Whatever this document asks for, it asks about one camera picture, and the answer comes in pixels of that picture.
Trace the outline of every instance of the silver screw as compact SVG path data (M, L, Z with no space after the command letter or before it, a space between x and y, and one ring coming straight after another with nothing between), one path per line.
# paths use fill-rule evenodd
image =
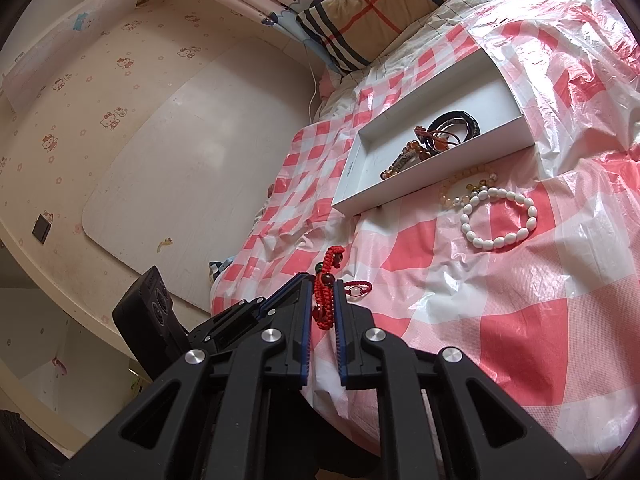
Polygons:
M268 328L262 332L262 340L267 343L275 343L282 337L282 332L277 328Z
M386 337L386 332L381 328L369 328L364 333L364 337L369 341L382 341Z
M455 346L450 346L442 351L442 358L447 363L458 363L462 361L462 352Z
M196 348L195 350L189 350L184 355L184 360L187 361L190 365L199 365L204 361L204 357L205 353L199 348Z

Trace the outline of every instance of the plaid pillow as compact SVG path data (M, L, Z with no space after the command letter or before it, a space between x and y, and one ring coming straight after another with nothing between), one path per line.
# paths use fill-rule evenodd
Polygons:
M446 0L323 0L297 20L347 74L368 66L415 20Z

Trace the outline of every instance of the pearl bead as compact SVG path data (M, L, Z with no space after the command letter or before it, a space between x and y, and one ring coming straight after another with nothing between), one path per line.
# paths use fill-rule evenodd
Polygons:
M527 236L529 236L529 230L526 227L518 229L518 232L516 233L516 239L519 242L523 241Z

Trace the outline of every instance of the red cord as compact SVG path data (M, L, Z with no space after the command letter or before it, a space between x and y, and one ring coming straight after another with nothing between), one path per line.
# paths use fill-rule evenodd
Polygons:
M313 309L313 317L320 330L329 330L334 325L334 281L332 267L340 268L344 247L337 245L329 247L324 254L322 266L316 272L314 282L314 295L316 296L316 306ZM345 293L350 296L362 296L371 291L369 282L347 282L344 284ZM355 293L355 289L360 290L360 294Z

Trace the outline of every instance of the red and white checkered tablecloth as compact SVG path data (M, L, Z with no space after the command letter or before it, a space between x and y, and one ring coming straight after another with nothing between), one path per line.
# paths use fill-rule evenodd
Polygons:
M478 45L536 138L493 163L501 186L535 201L532 235L476 251L437 185L356 218L332 210L357 129ZM353 113L296 134L212 310L268 296L344 245L337 276L373 283L359 303L379 327L425 351L463 349L594 474L639 416L640 49L609 0L492 0L418 54L361 88ZM497 202L473 220L489 238L526 219ZM307 399L375 449L375 392L340 386L333 330L314 326L312 347Z

